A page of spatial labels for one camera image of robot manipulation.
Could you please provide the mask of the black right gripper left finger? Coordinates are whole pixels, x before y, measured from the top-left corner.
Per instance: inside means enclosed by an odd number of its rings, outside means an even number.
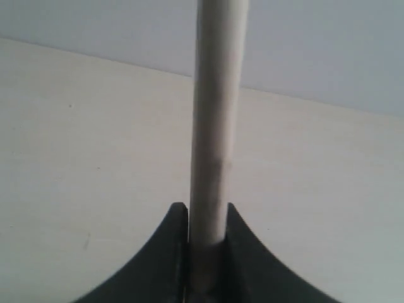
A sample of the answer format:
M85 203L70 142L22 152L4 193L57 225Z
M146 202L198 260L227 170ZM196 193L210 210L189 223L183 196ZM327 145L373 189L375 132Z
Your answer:
M148 242L119 271L77 302L182 302L188 211L172 203Z

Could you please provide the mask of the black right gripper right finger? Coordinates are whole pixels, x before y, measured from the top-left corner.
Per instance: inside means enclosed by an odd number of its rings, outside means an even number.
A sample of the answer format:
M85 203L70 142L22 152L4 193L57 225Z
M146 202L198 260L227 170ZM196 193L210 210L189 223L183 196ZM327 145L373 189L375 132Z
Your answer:
M283 264L228 204L224 302L336 302Z

